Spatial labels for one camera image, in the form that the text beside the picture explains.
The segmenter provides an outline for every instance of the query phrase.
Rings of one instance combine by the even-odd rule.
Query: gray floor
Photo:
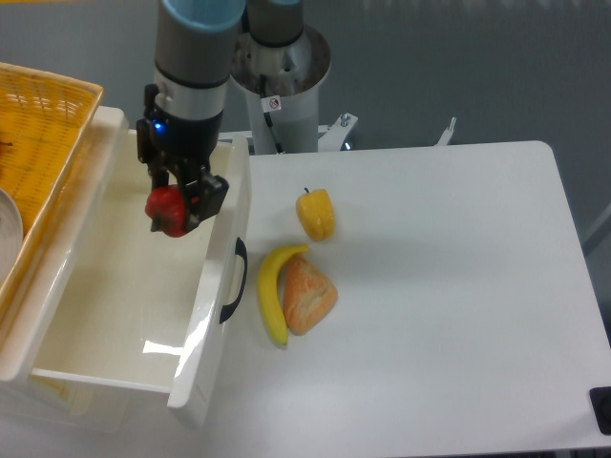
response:
[[[152,0],[0,6],[0,61],[90,80],[140,116],[153,70]],[[360,117],[359,148],[543,140],[578,231],[611,201],[611,0],[305,0],[327,38],[321,123]],[[223,129],[247,129],[228,96]],[[588,259],[611,323],[611,238]]]

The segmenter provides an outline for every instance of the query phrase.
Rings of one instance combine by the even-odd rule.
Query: yellow bell pepper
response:
[[[299,221],[312,239],[323,240],[333,234],[333,205],[325,189],[315,189],[310,193],[305,188],[305,194],[297,199],[296,209]]]

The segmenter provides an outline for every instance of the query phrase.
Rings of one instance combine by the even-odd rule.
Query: warning sticker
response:
[[[271,95],[270,97],[262,98],[261,105],[264,113],[277,112],[283,107],[279,95]]]

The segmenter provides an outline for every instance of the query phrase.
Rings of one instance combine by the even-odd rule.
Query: white plate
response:
[[[0,283],[17,259],[23,241],[23,222],[15,202],[0,189]]]

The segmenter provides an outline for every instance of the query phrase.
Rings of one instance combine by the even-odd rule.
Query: white bracket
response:
[[[358,117],[350,113],[344,113],[338,117],[337,121],[328,127],[327,133],[318,139],[319,153],[340,151],[346,141],[346,137],[358,120]]]

